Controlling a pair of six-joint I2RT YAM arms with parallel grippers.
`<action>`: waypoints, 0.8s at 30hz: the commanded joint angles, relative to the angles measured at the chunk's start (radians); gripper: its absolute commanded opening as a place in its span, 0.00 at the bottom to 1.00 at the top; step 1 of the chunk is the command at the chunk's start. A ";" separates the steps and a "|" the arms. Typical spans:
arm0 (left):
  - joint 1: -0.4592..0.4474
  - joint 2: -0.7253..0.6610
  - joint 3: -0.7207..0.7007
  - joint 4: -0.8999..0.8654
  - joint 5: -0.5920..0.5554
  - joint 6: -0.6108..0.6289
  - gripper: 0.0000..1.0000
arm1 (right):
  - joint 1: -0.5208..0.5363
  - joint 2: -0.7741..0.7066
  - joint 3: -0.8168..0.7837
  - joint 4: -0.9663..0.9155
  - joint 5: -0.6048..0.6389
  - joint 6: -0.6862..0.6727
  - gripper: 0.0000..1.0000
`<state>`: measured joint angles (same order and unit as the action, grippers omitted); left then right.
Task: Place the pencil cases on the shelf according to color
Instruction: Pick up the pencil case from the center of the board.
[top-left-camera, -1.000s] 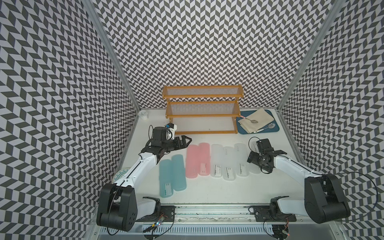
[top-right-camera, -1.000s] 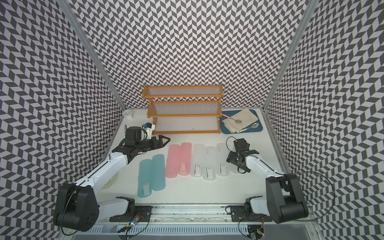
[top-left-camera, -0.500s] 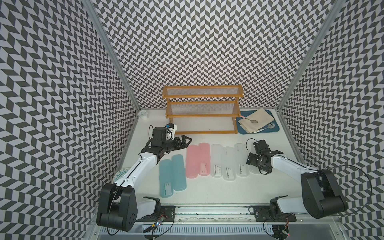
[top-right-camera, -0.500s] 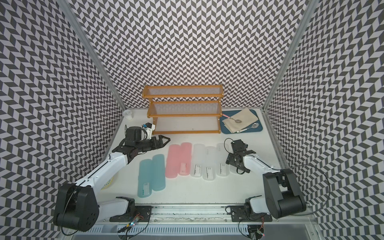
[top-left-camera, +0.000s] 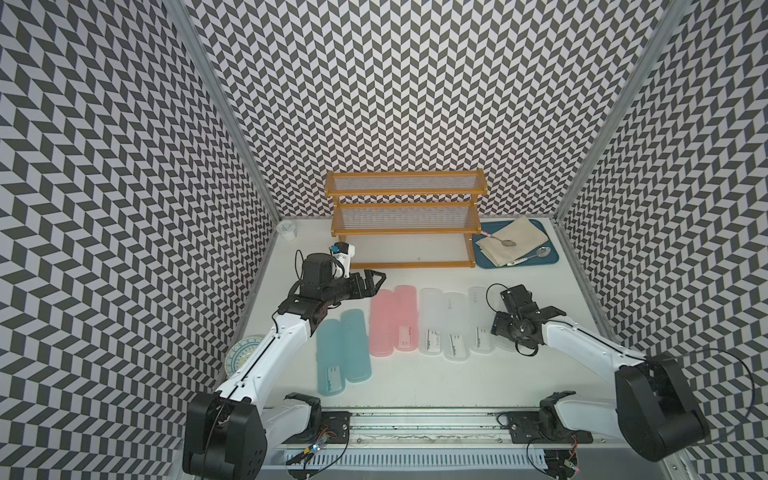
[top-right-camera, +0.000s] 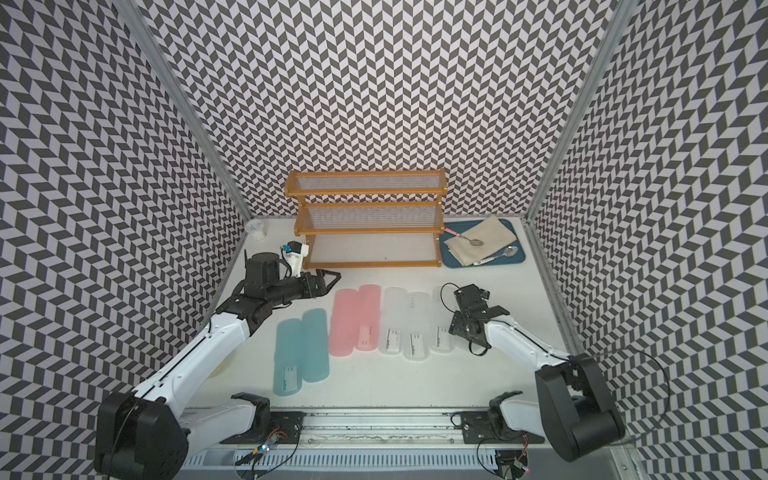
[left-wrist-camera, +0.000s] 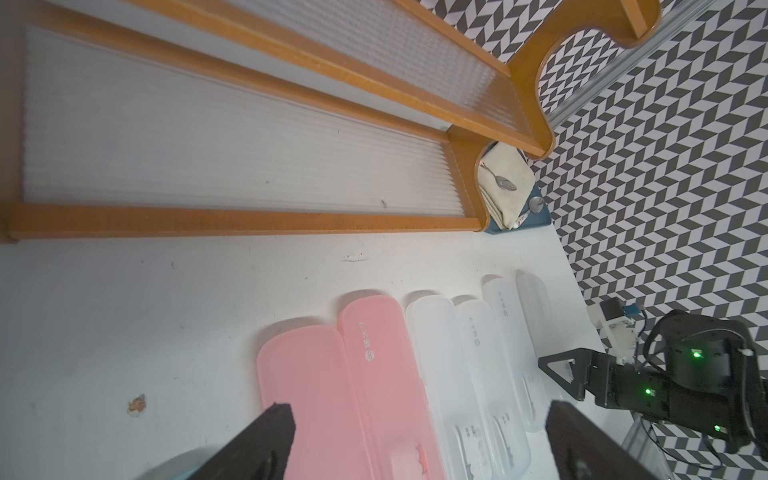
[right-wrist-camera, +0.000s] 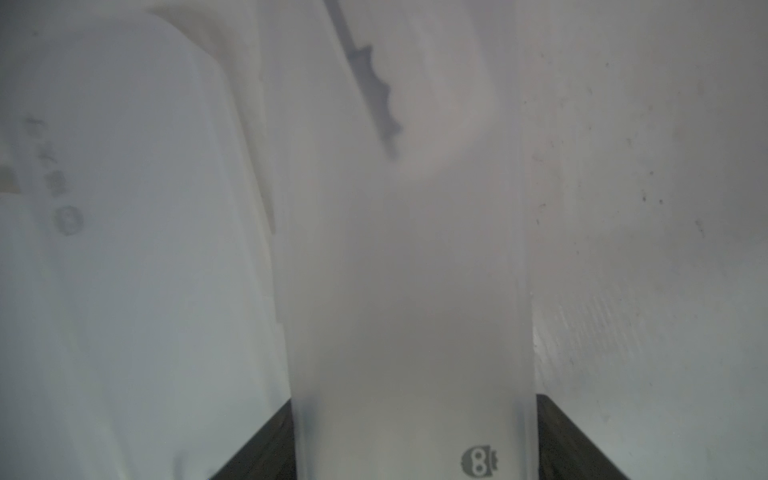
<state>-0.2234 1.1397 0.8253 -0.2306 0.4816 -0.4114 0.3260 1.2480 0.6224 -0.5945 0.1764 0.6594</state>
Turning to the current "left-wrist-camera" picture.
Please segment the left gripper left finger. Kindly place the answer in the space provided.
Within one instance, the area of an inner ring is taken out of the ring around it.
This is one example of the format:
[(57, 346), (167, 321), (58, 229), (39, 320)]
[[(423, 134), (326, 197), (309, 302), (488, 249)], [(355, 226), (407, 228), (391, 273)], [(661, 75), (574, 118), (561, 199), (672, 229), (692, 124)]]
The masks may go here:
[(195, 470), (189, 479), (283, 479), (295, 432), (291, 406), (275, 403)]

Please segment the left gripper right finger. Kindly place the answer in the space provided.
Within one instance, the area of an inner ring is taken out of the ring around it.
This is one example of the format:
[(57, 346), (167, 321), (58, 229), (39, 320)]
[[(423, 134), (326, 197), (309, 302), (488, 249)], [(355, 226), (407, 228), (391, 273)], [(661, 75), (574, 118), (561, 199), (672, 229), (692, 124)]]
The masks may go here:
[(654, 479), (572, 404), (553, 401), (545, 430), (561, 479)]

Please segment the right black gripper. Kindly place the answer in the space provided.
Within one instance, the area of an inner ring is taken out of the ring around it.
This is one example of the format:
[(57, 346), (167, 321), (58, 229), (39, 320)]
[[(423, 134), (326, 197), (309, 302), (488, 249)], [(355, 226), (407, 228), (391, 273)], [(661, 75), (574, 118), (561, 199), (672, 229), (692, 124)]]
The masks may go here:
[(671, 419), (672, 383), (656, 370), (618, 365), (614, 357), (587, 348), (540, 357), (538, 367), (577, 401), (585, 399), (590, 386), (598, 406)]

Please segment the clear pencil case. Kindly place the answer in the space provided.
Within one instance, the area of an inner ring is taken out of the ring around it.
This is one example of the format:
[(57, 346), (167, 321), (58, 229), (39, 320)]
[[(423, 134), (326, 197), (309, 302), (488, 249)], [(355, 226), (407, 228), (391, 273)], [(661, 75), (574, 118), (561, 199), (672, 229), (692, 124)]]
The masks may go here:
[(482, 293), (499, 325), (522, 423), (527, 432), (539, 432), (544, 429), (551, 398), (537, 364), (517, 287), (509, 280), (494, 277), (483, 284)]
[(544, 282), (530, 272), (516, 275), (516, 285), (534, 350), (543, 356), (550, 346), (551, 302)]
[(489, 305), (467, 300), (456, 306), (472, 380), (486, 427), (495, 479), (520, 479), (531, 462), (501, 330)]
[(493, 467), (453, 303), (439, 295), (408, 305), (406, 321), (448, 479), (491, 479)]

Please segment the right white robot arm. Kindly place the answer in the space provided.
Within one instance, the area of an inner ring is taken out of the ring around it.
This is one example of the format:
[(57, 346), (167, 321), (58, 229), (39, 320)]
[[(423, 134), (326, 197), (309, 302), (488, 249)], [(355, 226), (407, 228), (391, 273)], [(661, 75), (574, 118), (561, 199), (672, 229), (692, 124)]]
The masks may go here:
[(604, 352), (576, 348), (539, 358), (538, 366), (573, 399), (626, 410), (724, 442), (729, 454), (753, 444), (767, 456), (767, 381), (756, 344), (736, 320), (672, 310), (650, 330), (662, 342), (658, 364), (649, 345), (640, 366)]

